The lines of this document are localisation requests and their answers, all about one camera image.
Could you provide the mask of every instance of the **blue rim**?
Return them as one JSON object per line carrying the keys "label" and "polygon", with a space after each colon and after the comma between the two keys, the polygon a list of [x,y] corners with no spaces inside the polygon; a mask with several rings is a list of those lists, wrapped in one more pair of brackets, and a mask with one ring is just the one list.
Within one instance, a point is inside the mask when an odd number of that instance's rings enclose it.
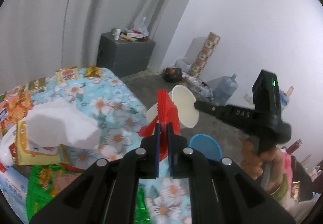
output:
{"label": "blue rim", "polygon": [[215,140],[214,138],[210,137],[209,135],[205,135],[205,134],[196,134],[195,136],[193,136],[193,137],[191,138],[190,142],[188,143],[188,146],[189,146],[190,148],[192,147],[192,142],[193,142],[193,140],[194,140],[196,137],[198,137],[198,136],[204,136],[204,137],[207,137],[207,138],[209,138],[210,140],[212,140],[212,141],[213,141],[213,143],[217,146],[217,148],[218,148],[218,150],[219,150],[219,153],[220,153],[220,159],[222,159],[222,158],[223,158],[222,149],[221,149],[220,145],[218,144],[218,142],[216,142],[216,140]]}

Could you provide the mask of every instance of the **human hand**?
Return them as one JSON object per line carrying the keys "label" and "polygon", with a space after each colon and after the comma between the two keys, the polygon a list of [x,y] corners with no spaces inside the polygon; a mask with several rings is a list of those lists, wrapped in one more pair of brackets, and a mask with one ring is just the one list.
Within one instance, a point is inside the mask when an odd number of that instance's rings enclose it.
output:
{"label": "human hand", "polygon": [[273,166],[270,172],[269,183],[265,190],[269,193],[276,191],[283,181],[283,168],[284,168],[284,155],[276,147],[257,155],[253,153],[254,145],[249,140],[243,142],[241,167],[245,172],[256,180],[262,175],[263,169],[261,168],[264,162],[272,161]]}

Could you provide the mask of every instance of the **blue basket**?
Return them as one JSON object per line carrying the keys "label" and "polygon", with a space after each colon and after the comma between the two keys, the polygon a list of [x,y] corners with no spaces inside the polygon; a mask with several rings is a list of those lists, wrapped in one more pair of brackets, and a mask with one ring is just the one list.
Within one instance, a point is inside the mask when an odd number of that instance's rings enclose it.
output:
{"label": "blue basket", "polygon": [[220,161],[222,158],[221,147],[213,138],[208,135],[197,134],[193,136],[188,146],[200,151],[208,159]]}

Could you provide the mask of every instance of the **plastic water bottle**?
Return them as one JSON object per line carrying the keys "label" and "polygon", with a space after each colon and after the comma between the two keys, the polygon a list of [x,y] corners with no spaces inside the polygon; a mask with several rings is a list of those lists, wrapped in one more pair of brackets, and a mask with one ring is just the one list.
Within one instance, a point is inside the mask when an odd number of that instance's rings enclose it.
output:
{"label": "plastic water bottle", "polygon": [[225,105],[229,98],[238,88],[238,83],[235,81],[236,74],[230,76],[223,76],[220,83],[213,91],[214,101],[219,105]]}

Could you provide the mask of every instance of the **dark gray box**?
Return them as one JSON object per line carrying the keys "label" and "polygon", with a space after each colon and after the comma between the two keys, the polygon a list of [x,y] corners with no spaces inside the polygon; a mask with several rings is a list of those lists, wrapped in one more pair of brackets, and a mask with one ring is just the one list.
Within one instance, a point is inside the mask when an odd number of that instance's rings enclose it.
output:
{"label": "dark gray box", "polygon": [[109,68],[116,76],[124,77],[147,69],[147,65],[155,46],[155,41],[130,42],[114,40],[111,33],[101,35],[98,67]]}

